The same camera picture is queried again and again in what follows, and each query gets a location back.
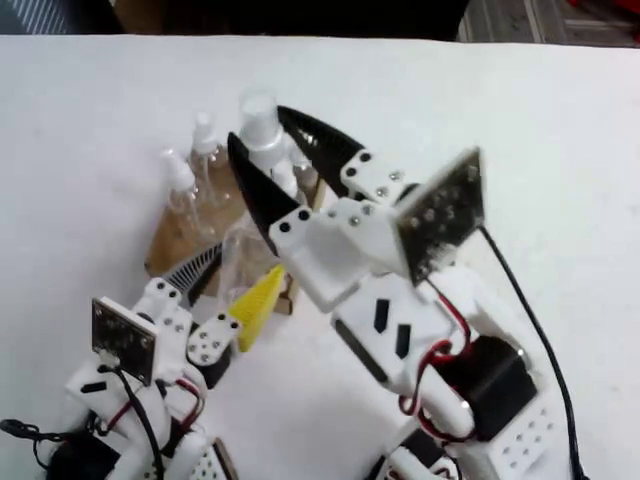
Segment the black slot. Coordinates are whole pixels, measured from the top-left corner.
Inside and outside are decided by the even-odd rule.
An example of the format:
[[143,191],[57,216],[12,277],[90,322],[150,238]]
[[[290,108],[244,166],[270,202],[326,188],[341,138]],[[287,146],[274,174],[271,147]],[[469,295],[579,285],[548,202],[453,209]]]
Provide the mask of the black slot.
[[107,389],[107,382],[87,383],[83,385],[80,391],[82,393],[104,392]]
[[358,357],[367,370],[369,370],[369,373],[371,373],[378,382],[385,383],[388,379],[387,374],[384,373],[384,370],[382,370],[380,365],[378,365],[371,355],[369,355],[369,352],[365,350],[358,339],[353,336],[349,327],[347,327],[342,320],[337,319],[335,322],[335,329],[355,356]]
[[398,336],[396,337],[396,355],[405,358],[409,354],[409,343],[411,342],[411,325],[398,325]]
[[389,300],[382,298],[376,301],[376,316],[373,319],[373,328],[375,328],[378,333],[382,333],[387,329],[390,303]]

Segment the white bottle cap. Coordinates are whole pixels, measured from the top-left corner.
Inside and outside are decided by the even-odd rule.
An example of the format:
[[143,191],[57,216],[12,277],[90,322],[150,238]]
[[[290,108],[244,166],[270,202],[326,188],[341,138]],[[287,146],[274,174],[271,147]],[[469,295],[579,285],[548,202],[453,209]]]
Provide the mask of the white bottle cap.
[[171,189],[178,192],[191,190],[196,184],[196,177],[184,158],[172,148],[162,152],[161,158],[169,164]]
[[240,98],[240,115],[240,139],[249,158],[261,170],[270,170],[286,155],[275,96],[269,90],[246,91]]
[[288,160],[278,162],[271,170],[271,178],[282,190],[291,198],[296,198],[298,194],[298,182],[293,173],[293,165]]
[[198,155],[208,155],[215,152],[219,144],[211,115],[199,112],[193,129],[193,150]]

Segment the red wire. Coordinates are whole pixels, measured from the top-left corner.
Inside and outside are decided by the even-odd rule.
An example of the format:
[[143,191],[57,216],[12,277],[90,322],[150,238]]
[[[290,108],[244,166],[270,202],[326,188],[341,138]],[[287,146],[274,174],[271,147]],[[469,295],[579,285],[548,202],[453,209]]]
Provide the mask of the red wire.
[[117,425],[120,419],[124,416],[125,413],[129,411],[130,408],[131,408],[131,402],[129,401],[125,403],[120,410],[118,410],[118,413],[116,413],[111,418],[111,420],[109,420],[109,423],[107,423],[107,432],[110,432],[111,430],[113,430],[113,427]]
[[443,473],[446,475],[446,477],[444,477],[444,478],[451,479],[451,472],[449,471],[448,468],[444,468],[444,467],[443,468],[439,468],[438,470],[433,472],[434,475],[437,475],[439,477],[441,477]]
[[[182,426],[186,429],[189,429],[198,418],[198,415],[201,413],[201,411],[199,412],[198,409],[201,404],[202,407],[204,407],[204,402],[202,402],[202,399],[200,398],[200,392],[198,391],[198,389],[186,380],[178,379],[176,381],[176,384],[191,393],[194,397],[196,397],[197,400],[195,406],[193,407],[191,412],[189,412],[189,415],[187,415],[182,422]],[[125,413],[129,411],[130,408],[131,402],[128,401],[122,406],[120,410],[118,410],[118,412],[111,418],[111,420],[109,420],[109,423],[107,423],[107,432],[113,430],[113,428],[118,424],[120,419],[124,416]]]
[[186,380],[178,379],[176,381],[176,385],[188,391],[196,398],[196,403],[191,409],[191,412],[182,421],[182,428],[185,430],[189,430],[189,428],[191,428],[191,425],[195,423],[195,421],[198,419],[198,416],[202,413],[202,410],[204,409],[204,400],[200,398],[200,392],[198,391],[198,389]]
[[471,348],[471,327],[469,327],[467,320],[451,303],[451,301],[449,301],[449,299],[435,287],[435,285],[432,284],[432,286],[438,292],[438,298],[440,302],[445,306],[447,311],[449,311],[449,313],[453,315],[453,318],[460,326],[460,329],[462,330],[464,335],[464,346],[462,347],[460,353],[451,354],[449,352],[451,351],[451,347],[453,345],[450,340],[439,340],[438,342],[434,343],[427,351],[427,353],[422,356],[422,358],[420,359],[420,363],[418,364],[416,388],[413,391],[413,395],[411,396],[411,403],[409,404],[409,406],[407,406],[406,402],[408,400],[408,397],[400,395],[398,397],[398,406],[400,407],[400,411],[405,415],[417,415],[421,427],[431,436],[447,442],[464,442],[472,438],[473,432],[471,432],[466,437],[454,437],[453,435],[438,430],[433,422],[424,415],[424,411],[422,410],[422,408],[418,408],[418,411],[416,412],[416,408],[418,407],[420,382],[422,381],[422,376],[424,375],[427,367],[429,365],[443,365],[445,363],[448,363],[460,355],[466,355]]

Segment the screw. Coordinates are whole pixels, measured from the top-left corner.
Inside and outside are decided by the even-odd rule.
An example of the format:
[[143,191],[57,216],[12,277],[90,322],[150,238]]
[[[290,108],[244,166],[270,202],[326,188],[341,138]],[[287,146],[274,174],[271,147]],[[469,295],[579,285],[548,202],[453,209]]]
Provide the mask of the screw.
[[391,172],[389,174],[389,178],[394,182],[399,182],[400,180],[402,180],[402,176],[403,174],[400,170],[396,170],[395,172]]

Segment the floor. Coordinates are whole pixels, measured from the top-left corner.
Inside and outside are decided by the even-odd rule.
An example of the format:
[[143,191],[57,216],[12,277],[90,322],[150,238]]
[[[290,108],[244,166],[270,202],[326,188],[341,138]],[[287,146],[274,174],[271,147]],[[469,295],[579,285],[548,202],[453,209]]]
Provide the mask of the floor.
[[638,31],[640,16],[610,0],[471,0],[459,40],[638,48]]

